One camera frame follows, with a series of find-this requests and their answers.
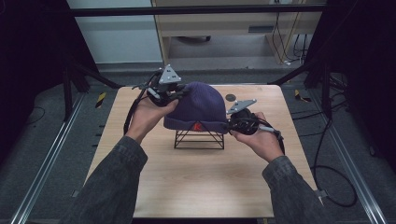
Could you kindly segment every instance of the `person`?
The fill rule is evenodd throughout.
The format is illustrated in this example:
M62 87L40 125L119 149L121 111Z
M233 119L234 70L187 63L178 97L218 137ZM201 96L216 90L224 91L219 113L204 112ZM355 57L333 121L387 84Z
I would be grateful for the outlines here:
M140 144L176 106L177 100L158 107L149 98L143 99L128 132L92 172L59 223L131 223L140 172L148 160ZM265 119L262 112L256 116ZM271 190L276 223L332 223L316 193L282 153L272 133L258 130L253 135L231 134L269 162L262 175Z

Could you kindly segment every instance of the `gray sleeve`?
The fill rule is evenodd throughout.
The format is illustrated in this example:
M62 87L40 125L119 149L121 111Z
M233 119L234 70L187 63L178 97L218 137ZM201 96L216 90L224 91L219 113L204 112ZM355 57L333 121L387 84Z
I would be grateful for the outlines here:
M131 223L140 172L148 157L122 137L99 163L60 223Z
M271 190L277 224L334 223L288 157L281 156L271 161L262 176Z

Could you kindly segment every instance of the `black horizontal beam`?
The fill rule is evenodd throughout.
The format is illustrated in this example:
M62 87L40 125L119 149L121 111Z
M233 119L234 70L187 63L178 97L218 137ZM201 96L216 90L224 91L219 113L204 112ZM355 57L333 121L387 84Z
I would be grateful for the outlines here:
M300 5L250 5L250 6L196 6L196 7L117 7L117 8L79 8L70 10L47 11L50 15L72 15L74 17L104 16L142 16L176 14L219 14L253 12L317 12L338 9L327 4Z

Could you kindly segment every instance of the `wall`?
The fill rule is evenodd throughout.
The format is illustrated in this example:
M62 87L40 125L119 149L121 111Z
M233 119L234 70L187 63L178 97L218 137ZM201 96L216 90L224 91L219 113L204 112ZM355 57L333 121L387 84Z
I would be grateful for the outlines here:
M67 2L71 8L151 7L149 0ZM81 17L76 20L99 69L121 63L162 63L153 16Z

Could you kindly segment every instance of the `hat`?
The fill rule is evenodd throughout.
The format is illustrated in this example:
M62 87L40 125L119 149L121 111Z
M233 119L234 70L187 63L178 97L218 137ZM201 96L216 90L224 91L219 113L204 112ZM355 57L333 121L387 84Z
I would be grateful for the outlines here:
M185 88L189 93L164 117L163 126L171 130L227 133L225 104L220 93L202 82L189 83Z

